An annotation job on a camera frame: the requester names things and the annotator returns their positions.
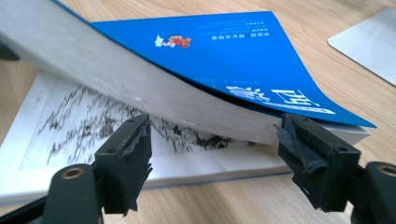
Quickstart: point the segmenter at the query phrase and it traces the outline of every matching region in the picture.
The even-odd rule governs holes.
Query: black ink drawing
[[[22,169],[92,163],[94,152],[127,119],[144,111],[109,98],[87,87],[58,78],[38,122],[35,136],[22,162]],[[153,149],[160,154],[192,153],[250,143],[202,133],[150,116],[151,131],[167,146]]]

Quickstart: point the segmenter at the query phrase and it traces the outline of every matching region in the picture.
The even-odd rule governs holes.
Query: cartoon character
[[[190,46],[191,43],[191,38],[186,37],[183,38],[181,35],[171,35],[168,38],[167,42],[163,41],[163,38],[160,37],[160,35],[157,35],[157,39],[155,40],[155,47],[171,47],[174,48],[176,45],[179,45],[183,49],[187,49]]]

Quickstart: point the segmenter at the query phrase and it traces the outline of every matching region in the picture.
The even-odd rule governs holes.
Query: dark object
[[[361,152],[311,119],[282,115],[278,154],[292,180],[315,208],[343,212],[354,205],[353,223],[396,223],[396,166],[358,165]]]
[[[0,41],[0,59],[17,61],[20,58]]]
[[[46,197],[0,217],[0,223],[103,223],[102,207],[111,214],[136,211],[152,170],[149,130],[149,116],[128,119],[95,153],[93,165],[63,168]]]

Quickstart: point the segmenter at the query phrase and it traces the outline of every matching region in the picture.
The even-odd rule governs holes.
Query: table
[[[393,0],[67,0],[89,21],[272,10],[319,87],[337,104],[377,125],[355,147],[360,164],[396,161],[396,88],[331,48],[327,39]],[[0,143],[39,69],[0,60]],[[0,215],[18,207],[0,207]],[[142,191],[138,212],[106,215],[105,223],[348,223],[345,213],[315,211],[291,175],[247,178]]]

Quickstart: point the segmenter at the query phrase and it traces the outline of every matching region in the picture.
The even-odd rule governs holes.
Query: blue book
[[[279,115],[374,127],[316,85],[271,11],[91,23],[97,31],[201,90]]]

